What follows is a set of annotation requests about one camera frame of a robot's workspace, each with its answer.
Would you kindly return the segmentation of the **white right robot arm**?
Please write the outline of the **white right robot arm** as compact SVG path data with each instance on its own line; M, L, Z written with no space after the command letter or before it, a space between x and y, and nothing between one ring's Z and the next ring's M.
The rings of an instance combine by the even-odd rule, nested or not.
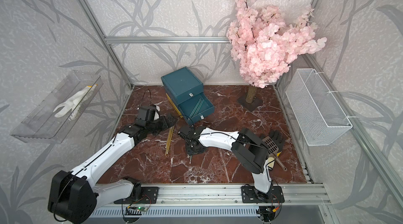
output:
M247 128L235 132L223 132L208 127L183 126L178 135L186 142L188 156L204 153L209 147L231 151L240 164L254 178L255 190L267 194L272 186L267 165L269 147Z

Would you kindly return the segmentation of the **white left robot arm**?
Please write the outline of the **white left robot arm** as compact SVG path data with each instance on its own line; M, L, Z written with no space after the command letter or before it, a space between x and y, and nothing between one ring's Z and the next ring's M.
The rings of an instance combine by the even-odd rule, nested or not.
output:
M175 126L177 118L137 119L126 125L102 149L71 171L59 171L51 181L48 211L58 222L81 224L98 208L116 201L142 200L141 182L125 177L111 184L98 184L104 173L148 135L158 135Z

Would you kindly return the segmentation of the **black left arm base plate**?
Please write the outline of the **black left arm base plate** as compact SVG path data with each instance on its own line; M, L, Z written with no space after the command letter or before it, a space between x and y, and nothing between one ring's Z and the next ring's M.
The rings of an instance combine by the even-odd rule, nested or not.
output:
M114 204L156 204L158 187L135 187L131 195L125 199L116 200Z

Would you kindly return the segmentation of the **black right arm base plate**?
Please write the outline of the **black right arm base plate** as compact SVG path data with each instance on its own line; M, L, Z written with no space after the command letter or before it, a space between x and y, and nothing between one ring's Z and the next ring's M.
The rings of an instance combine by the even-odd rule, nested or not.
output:
M280 186L270 186L267 193L258 191L254 186L244 185L241 187L242 202L246 203L284 203L284 195Z

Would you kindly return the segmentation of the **teal pull-out drawer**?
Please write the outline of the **teal pull-out drawer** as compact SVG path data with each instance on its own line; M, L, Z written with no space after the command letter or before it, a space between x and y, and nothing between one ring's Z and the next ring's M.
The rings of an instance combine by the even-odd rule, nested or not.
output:
M182 113L188 125L204 120L207 116L215 111L215 106L206 97L204 93L200 93L189 100L178 105L179 111Z

